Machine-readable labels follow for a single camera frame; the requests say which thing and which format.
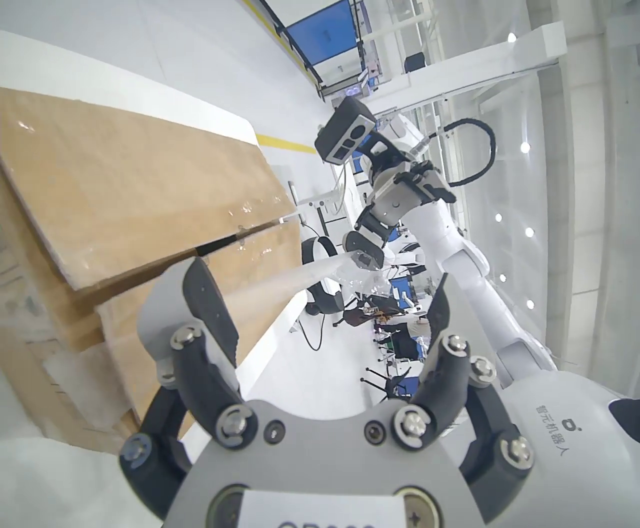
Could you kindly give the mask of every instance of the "office chair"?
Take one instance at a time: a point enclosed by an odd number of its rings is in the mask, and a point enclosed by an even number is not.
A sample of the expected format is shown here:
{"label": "office chair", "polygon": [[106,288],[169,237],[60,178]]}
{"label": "office chair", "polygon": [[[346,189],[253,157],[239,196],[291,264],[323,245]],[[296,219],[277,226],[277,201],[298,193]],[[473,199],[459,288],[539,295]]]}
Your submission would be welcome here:
{"label": "office chair", "polygon": [[[347,310],[354,301],[356,301],[356,307],[351,310]],[[375,312],[372,314],[364,314],[362,309],[366,305],[373,308]],[[363,295],[359,299],[352,299],[344,308],[345,310],[342,313],[342,319],[333,323],[334,328],[344,321],[351,326],[359,326],[367,321],[376,319],[380,315],[397,316],[404,313],[404,311],[398,307],[398,302],[394,298],[383,297],[380,295]]]}
{"label": "office chair", "polygon": [[380,378],[382,378],[383,380],[385,380],[385,386],[384,388],[380,387],[379,385],[376,385],[375,383],[371,383],[369,380],[365,380],[364,378],[360,378],[360,381],[363,381],[364,383],[371,385],[372,387],[376,387],[376,389],[381,390],[382,392],[386,393],[386,396],[380,400],[380,403],[384,402],[384,400],[386,399],[402,399],[405,401],[409,401],[411,399],[411,395],[410,394],[398,394],[397,390],[398,387],[400,387],[401,389],[403,389],[406,393],[406,387],[404,385],[402,385],[403,380],[406,378],[406,375],[409,373],[409,370],[407,370],[404,374],[401,374],[400,376],[392,376],[391,378],[388,378],[386,376],[383,376],[382,374],[376,372],[376,371],[372,371],[370,368],[366,368],[367,372],[371,372],[372,374],[375,374],[376,376],[379,376]]}

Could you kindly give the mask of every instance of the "floor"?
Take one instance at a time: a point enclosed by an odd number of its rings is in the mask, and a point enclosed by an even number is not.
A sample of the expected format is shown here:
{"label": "floor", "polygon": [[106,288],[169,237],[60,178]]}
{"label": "floor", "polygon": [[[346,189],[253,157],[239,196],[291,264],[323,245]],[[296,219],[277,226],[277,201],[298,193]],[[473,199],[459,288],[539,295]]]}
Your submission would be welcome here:
{"label": "floor", "polygon": [[[99,0],[56,6],[46,0],[0,0],[0,29],[168,84],[247,118],[257,134],[313,145],[318,125],[331,115],[241,0],[186,0],[179,9],[170,0],[114,0],[108,7]],[[300,198],[335,185],[332,171],[315,154],[274,147],[263,152],[285,189],[294,181]],[[320,231],[317,215],[307,217]],[[301,237],[312,236],[308,228],[301,229]],[[317,352],[301,331],[286,335],[251,397],[314,419],[354,415],[379,401],[381,393],[360,383],[367,366],[381,365],[371,324],[334,329],[330,323],[335,319],[326,318]],[[303,314],[301,322],[316,345],[321,319]],[[0,392],[11,396],[2,376]],[[5,453],[0,458],[0,524],[160,524],[130,493],[115,457],[36,438],[19,404],[7,402],[3,398],[0,410]],[[71,471],[74,467],[80,470]]]}
{"label": "floor", "polygon": [[[302,331],[285,336],[250,397],[315,420],[353,416],[380,401],[384,394],[360,382],[367,374],[366,367],[376,369],[381,365],[372,340],[373,324],[352,327],[342,323],[334,328],[332,323],[339,318],[339,314],[326,316],[322,346],[317,352],[309,347]],[[321,322],[322,316],[300,316],[315,348]]]}

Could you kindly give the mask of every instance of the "white beam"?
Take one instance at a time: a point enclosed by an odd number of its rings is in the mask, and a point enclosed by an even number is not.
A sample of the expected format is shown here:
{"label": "white beam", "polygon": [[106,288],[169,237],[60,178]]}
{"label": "white beam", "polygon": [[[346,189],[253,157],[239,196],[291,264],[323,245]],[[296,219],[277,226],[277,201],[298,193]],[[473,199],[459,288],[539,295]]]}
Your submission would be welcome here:
{"label": "white beam", "polygon": [[508,77],[525,75],[566,54],[564,24],[555,22],[523,35],[434,63],[392,79],[363,99],[374,113],[403,109],[426,100],[444,99]]}
{"label": "white beam", "polygon": [[361,41],[368,42],[369,40],[373,40],[374,38],[378,38],[379,36],[386,35],[387,33],[395,33],[396,31],[399,31],[402,28],[407,28],[408,26],[412,26],[417,24],[418,22],[429,20],[430,18],[431,18],[430,13],[422,13],[420,15],[411,17],[410,19],[403,20],[402,22],[398,22],[391,26],[387,26],[377,31],[372,31],[368,35],[362,35]]}

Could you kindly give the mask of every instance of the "screw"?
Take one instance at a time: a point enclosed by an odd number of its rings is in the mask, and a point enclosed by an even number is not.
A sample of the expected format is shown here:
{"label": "screw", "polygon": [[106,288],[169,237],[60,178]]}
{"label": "screw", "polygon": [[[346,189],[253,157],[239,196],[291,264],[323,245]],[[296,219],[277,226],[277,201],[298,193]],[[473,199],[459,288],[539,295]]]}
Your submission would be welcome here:
{"label": "screw", "polygon": [[495,381],[497,373],[493,363],[484,356],[471,356],[469,383],[474,387],[488,387]]}
{"label": "screw", "polygon": [[471,369],[478,376],[491,376],[493,374],[493,365],[485,358],[479,357],[471,364]]}
{"label": "screw", "polygon": [[464,358],[467,356],[467,342],[459,335],[450,335],[445,343],[445,349],[456,357]]}
{"label": "screw", "polygon": [[246,405],[230,405],[216,421],[216,439],[224,447],[235,449],[248,445],[254,438],[256,427],[250,427],[253,411]]}
{"label": "screw", "polygon": [[427,431],[427,424],[416,412],[408,412],[402,420],[404,432],[414,438],[420,438]]}
{"label": "screw", "polygon": [[527,461],[531,458],[531,450],[529,449],[529,443],[524,437],[520,437],[517,440],[512,440],[509,444],[509,456],[516,462]]}
{"label": "screw", "polygon": [[526,470],[533,466],[533,450],[524,436],[520,436],[510,442],[501,440],[500,450],[504,459],[517,469]]}
{"label": "screw", "polygon": [[246,429],[246,418],[239,412],[230,414],[222,424],[222,432],[227,436],[239,436]]}
{"label": "screw", "polygon": [[150,453],[151,438],[144,433],[136,433],[130,436],[120,450],[122,458],[131,463],[131,469],[142,466]]}
{"label": "screw", "polygon": [[282,442],[285,435],[284,424],[280,420],[272,420],[264,428],[264,441],[269,445]]}
{"label": "screw", "polygon": [[185,345],[192,343],[196,339],[196,337],[199,337],[201,335],[202,330],[195,326],[191,326],[190,324],[181,326],[171,336],[171,348],[173,348],[174,350],[182,350]]}
{"label": "screw", "polygon": [[385,428],[380,422],[372,420],[364,426],[364,437],[371,445],[380,445],[385,441]]}
{"label": "screw", "polygon": [[127,462],[133,462],[140,458],[145,452],[145,444],[139,438],[132,438],[122,449],[122,456]]}
{"label": "screw", "polygon": [[450,335],[449,336],[449,346],[456,351],[463,351],[467,349],[467,342],[462,339],[459,335]]}

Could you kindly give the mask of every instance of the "blue screen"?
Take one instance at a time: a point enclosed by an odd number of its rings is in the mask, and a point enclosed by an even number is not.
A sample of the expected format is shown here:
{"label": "blue screen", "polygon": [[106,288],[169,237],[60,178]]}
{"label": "blue screen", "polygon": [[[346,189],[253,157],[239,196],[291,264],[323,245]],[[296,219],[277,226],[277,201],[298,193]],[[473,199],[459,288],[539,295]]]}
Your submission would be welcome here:
{"label": "blue screen", "polygon": [[287,29],[313,65],[356,46],[356,31],[348,0],[318,11]]}

